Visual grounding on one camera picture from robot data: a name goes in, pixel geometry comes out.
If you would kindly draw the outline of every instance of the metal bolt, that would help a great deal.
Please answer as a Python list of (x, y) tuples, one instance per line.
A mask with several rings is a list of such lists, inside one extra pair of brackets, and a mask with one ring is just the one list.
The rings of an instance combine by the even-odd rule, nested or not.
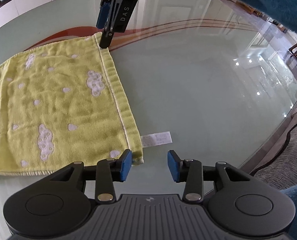
[(113, 200), (113, 198), (114, 198), (113, 195), (109, 193), (102, 193), (97, 196), (97, 199), (99, 201), (111, 201)]
[(188, 193), (185, 195), (186, 200), (188, 201), (198, 201), (202, 198), (200, 194), (197, 193)]

